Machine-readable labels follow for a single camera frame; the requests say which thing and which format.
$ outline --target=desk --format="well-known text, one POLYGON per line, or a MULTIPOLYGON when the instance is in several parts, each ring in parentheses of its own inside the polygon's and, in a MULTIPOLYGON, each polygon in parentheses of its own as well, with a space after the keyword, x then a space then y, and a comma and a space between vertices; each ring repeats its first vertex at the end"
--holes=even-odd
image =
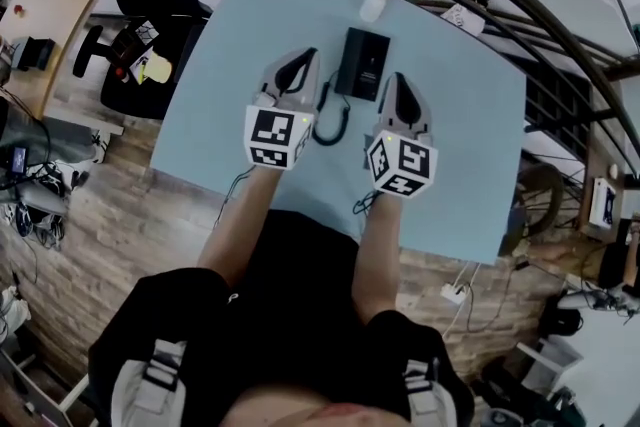
POLYGON ((55 42, 46 70, 12 70, 5 89, 19 97, 38 119, 50 117, 93 129, 122 134, 122 127, 62 107, 47 105, 73 41, 87 21, 97 0, 11 0, 0 20, 0 35, 9 43, 25 36, 49 38, 55 42), (24 8, 24 15, 14 14, 16 5, 24 8))
MULTIPOLYGON (((242 143, 245 109, 265 66, 313 46, 320 51, 325 81, 340 64, 347 29, 368 29, 391 38, 383 80, 397 70, 420 87, 440 152, 435 184, 406 203, 401 245, 493 263, 522 147, 525 76, 419 7, 389 0, 382 16, 367 25, 358 14, 362 2, 222 0, 180 79, 152 167, 226 194, 235 176, 249 168, 242 143)), ((363 169, 364 145, 377 122, 378 103, 349 101, 343 140, 330 148, 312 142, 283 176, 273 206, 359 239, 364 218, 352 208, 372 189, 363 169)), ((322 133, 337 128, 343 105, 341 97, 329 95, 318 125, 322 133)))

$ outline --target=white flower vase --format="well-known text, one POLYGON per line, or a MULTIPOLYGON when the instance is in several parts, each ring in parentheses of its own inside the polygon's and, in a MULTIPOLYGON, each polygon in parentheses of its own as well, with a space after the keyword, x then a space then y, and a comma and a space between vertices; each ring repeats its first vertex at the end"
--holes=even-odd
POLYGON ((360 18, 367 23, 375 22, 386 5, 387 0, 364 0, 360 8, 360 18))

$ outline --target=white box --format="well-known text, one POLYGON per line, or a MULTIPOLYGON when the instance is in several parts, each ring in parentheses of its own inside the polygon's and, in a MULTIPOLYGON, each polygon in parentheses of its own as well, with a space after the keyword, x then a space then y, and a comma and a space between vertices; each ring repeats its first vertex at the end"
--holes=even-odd
POLYGON ((613 202, 616 191, 604 178, 596 178, 593 182, 593 196, 589 223, 607 230, 613 225, 613 202))

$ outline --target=black power bank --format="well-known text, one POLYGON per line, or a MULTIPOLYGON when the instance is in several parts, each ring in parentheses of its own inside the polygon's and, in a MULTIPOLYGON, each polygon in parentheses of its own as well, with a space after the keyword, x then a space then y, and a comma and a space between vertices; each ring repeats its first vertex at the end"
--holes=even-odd
POLYGON ((375 102, 389 38, 351 27, 347 31, 336 93, 375 102))

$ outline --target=wooden desk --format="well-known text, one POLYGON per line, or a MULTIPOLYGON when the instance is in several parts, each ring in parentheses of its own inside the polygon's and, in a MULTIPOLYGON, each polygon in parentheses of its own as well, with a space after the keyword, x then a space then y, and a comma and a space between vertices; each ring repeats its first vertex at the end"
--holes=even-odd
POLYGON ((79 115, 70 109, 47 106, 65 57, 96 1, 11 0, 0 20, 0 35, 9 43, 26 36, 49 38, 55 42, 55 48, 46 70, 12 70, 5 89, 19 97, 38 119, 46 116, 119 135, 122 134, 122 127, 79 115), (23 7, 23 16, 14 14, 13 8, 16 5, 23 7))
POLYGON ((591 128, 589 134, 589 151, 587 155, 587 167, 582 188, 582 203, 578 215, 578 229, 581 233, 605 244, 615 242, 618 236, 618 225, 620 224, 620 214, 622 212, 622 193, 624 192, 624 161, 621 158, 614 158, 604 145, 594 137, 595 126, 591 128), (609 167, 611 164, 618 166, 618 178, 612 180, 609 177, 609 167), (593 197, 593 183, 596 178, 605 178, 616 191, 616 199, 613 202, 613 225, 610 230, 589 224, 589 213, 591 211, 591 198, 593 197))

